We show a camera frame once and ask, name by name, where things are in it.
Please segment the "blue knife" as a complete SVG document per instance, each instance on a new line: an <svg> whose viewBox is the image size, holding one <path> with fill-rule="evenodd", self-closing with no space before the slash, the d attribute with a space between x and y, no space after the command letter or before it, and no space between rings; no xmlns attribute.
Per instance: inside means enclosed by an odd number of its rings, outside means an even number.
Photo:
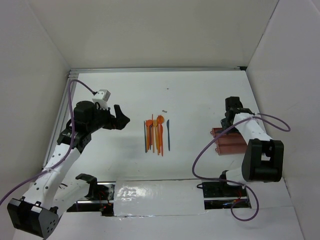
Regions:
<svg viewBox="0 0 320 240"><path fill-rule="evenodd" d="M167 147L168 147L168 151L170 152L171 140L170 140L170 120L169 119L166 121L166 129L167 129Z"/></svg>

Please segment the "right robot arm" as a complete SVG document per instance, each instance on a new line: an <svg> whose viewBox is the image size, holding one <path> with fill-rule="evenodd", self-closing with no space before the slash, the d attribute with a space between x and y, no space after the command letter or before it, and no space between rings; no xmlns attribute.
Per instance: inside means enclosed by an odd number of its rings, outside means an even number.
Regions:
<svg viewBox="0 0 320 240"><path fill-rule="evenodd" d="M279 182L283 173L284 144L274 140L259 125L261 117L243 107L238 96L225 99L225 117L220 121L222 128L215 128L213 136L224 133L216 143L219 155L244 154L241 166L224 170L218 184L223 196L230 196L236 185L250 182Z"/></svg>

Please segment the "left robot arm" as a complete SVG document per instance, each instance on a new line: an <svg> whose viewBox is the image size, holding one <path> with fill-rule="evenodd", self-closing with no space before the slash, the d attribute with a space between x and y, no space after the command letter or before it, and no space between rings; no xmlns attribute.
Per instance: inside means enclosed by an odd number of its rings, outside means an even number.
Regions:
<svg viewBox="0 0 320 240"><path fill-rule="evenodd" d="M58 226L62 215L81 198L92 200L99 193L96 177L80 173L69 183L65 176L99 129L122 130L130 122L118 104L110 108L92 101L80 101L60 133L51 159L21 198L12 198L7 211L15 229L44 240Z"/></svg>

